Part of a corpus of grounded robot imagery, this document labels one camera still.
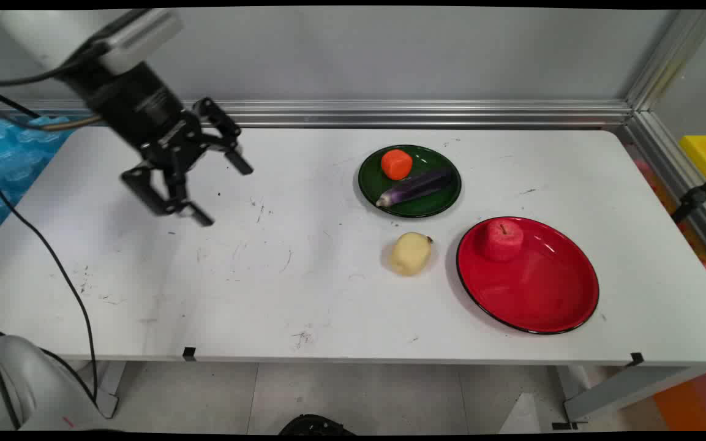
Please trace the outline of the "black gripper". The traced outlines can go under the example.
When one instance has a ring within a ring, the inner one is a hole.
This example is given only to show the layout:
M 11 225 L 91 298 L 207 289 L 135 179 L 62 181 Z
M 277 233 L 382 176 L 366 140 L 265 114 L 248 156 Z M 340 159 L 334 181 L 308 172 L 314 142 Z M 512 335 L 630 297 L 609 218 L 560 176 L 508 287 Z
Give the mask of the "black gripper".
M 93 61 L 65 73 L 62 81 L 139 154 L 140 162 L 121 173 L 121 181 L 157 217 L 178 214 L 202 227 L 213 225 L 187 190 L 187 174 L 202 155 L 199 142 L 223 153 L 241 175 L 253 173 L 239 151 L 242 130 L 233 118 L 210 98 L 189 110 L 145 62 L 125 73 L 110 73 Z M 198 135 L 200 121 L 210 123 L 219 135 Z M 154 170 L 162 172 L 166 197 L 152 185 Z

